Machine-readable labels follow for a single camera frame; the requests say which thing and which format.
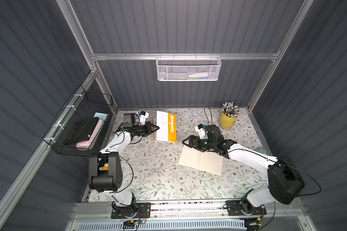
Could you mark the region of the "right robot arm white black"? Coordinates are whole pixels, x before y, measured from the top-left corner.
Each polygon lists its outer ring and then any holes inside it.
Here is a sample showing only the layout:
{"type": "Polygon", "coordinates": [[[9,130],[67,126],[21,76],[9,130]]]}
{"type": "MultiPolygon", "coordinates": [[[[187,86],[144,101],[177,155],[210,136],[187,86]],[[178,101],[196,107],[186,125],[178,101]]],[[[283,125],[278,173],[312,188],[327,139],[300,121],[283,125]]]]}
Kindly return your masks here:
{"type": "Polygon", "coordinates": [[[249,190],[237,204],[245,215],[254,214],[258,208],[272,202],[289,205],[298,197],[305,182],[289,158],[277,158],[248,149],[234,140],[225,139],[216,125],[196,127],[198,135],[190,135],[182,144],[201,153],[211,152],[246,164],[268,178],[268,183],[249,190]]]}

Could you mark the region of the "cream lined notebook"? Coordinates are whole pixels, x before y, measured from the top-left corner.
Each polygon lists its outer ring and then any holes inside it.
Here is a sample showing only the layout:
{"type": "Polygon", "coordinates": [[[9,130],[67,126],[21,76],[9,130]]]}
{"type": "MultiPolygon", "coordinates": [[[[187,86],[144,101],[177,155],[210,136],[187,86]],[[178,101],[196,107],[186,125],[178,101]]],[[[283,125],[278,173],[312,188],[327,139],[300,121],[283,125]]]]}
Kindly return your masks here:
{"type": "Polygon", "coordinates": [[[213,152],[200,152],[184,145],[179,165],[221,176],[223,157],[213,152]]]}

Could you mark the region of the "light blue phone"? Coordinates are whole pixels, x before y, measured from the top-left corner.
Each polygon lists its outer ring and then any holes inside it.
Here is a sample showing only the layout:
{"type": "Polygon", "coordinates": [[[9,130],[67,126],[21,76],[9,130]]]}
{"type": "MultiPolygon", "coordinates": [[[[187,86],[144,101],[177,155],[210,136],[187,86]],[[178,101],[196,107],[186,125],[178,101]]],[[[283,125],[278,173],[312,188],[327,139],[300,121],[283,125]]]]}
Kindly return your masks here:
{"type": "Polygon", "coordinates": [[[258,148],[256,151],[262,154],[265,154],[267,152],[267,150],[263,147],[258,148]]]}

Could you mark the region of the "white tube in basket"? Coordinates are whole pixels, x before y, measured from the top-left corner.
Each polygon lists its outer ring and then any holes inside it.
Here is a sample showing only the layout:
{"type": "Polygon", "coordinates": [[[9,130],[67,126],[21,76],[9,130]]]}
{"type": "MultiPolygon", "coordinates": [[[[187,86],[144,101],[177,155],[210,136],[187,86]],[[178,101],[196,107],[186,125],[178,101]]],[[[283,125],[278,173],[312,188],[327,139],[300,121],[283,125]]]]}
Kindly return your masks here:
{"type": "Polygon", "coordinates": [[[190,79],[208,79],[209,78],[209,73],[208,72],[199,72],[199,73],[193,73],[189,74],[190,79]]]}

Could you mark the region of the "yellow pencil cup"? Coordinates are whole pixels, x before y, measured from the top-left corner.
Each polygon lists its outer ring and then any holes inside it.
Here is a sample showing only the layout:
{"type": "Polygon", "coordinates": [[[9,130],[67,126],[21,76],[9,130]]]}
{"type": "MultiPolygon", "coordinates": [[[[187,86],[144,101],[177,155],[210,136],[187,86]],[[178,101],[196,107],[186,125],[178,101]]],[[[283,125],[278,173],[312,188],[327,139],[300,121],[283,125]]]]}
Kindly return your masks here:
{"type": "Polygon", "coordinates": [[[238,119],[238,116],[229,117],[229,116],[225,115],[224,113],[222,113],[220,120],[219,120],[219,126],[220,126],[220,128],[222,128],[224,130],[230,130],[234,126],[237,119],[238,119]]]}

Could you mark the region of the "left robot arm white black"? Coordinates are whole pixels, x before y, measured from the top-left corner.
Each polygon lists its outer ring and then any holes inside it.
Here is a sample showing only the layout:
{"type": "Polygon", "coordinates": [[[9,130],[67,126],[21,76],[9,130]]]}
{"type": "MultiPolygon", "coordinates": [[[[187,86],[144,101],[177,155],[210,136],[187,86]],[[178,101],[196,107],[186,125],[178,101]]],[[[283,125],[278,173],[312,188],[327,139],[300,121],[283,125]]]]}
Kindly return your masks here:
{"type": "Polygon", "coordinates": [[[98,154],[89,158],[89,188],[97,192],[107,192],[112,197],[111,218],[133,218],[141,211],[138,208],[136,197],[127,187],[121,189],[123,171],[120,156],[125,147],[133,144],[134,137],[146,137],[153,134],[160,127],[147,121],[149,113],[125,113],[123,122],[114,132],[113,139],[98,154]]]}

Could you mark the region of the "black pouch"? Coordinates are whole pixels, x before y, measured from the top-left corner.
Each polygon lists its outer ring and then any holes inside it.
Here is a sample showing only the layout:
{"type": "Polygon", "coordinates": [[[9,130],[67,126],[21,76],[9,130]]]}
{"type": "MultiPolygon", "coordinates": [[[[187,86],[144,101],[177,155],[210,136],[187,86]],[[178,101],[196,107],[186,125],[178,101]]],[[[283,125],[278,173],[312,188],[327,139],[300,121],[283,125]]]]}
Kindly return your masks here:
{"type": "Polygon", "coordinates": [[[81,141],[88,140],[92,133],[93,128],[98,122],[99,118],[93,117],[86,120],[81,120],[75,123],[66,138],[64,139],[64,145],[71,145],[81,141]]]}

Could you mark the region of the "light blue sticky notes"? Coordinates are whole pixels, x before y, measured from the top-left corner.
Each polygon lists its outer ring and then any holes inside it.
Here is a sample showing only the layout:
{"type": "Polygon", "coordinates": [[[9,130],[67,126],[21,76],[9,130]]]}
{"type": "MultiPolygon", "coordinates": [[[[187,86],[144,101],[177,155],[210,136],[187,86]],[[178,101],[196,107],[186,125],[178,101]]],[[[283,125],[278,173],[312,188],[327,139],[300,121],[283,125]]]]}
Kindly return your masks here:
{"type": "Polygon", "coordinates": [[[108,114],[96,112],[94,114],[94,117],[97,117],[97,118],[101,119],[102,121],[106,121],[108,114]]]}

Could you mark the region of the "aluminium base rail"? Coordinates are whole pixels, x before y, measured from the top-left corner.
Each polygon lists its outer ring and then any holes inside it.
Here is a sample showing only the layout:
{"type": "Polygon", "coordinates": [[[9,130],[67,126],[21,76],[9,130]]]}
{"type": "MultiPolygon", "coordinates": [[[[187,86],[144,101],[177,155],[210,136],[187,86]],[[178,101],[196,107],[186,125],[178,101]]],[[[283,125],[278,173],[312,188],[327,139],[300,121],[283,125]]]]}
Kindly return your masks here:
{"type": "MultiPolygon", "coordinates": [[[[254,217],[263,215],[264,218],[302,216],[306,211],[302,201],[296,198],[291,204],[271,202],[256,208],[254,217]]],[[[176,218],[221,218],[236,217],[250,218],[241,211],[240,199],[205,199],[205,200],[168,200],[137,203],[137,215],[147,219],[176,219],[176,218]]],[[[125,218],[118,215],[111,202],[77,203],[70,220],[110,220],[113,217],[125,218]]]]}

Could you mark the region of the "bundle of pencils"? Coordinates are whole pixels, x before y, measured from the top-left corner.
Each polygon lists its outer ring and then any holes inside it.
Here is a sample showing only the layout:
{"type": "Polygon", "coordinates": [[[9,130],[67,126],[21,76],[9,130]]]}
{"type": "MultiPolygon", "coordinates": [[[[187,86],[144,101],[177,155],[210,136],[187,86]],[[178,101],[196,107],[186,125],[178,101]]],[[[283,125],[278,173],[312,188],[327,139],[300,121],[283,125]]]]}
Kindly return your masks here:
{"type": "Polygon", "coordinates": [[[237,105],[234,105],[233,102],[223,103],[223,114],[227,117],[238,117],[240,110],[237,105]]]}

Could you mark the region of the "white orange cover notebook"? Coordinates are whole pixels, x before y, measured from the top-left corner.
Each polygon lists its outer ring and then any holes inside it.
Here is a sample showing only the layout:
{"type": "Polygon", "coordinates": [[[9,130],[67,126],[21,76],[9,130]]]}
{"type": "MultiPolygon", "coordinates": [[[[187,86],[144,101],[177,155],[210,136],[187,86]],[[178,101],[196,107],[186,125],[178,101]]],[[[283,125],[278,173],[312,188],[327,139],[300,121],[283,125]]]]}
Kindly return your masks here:
{"type": "MultiPolygon", "coordinates": [[[[151,123],[156,125],[156,118],[153,118],[151,123]]],[[[155,130],[153,133],[153,140],[156,141],[156,128],[154,127],[153,130],[155,130]]]]}

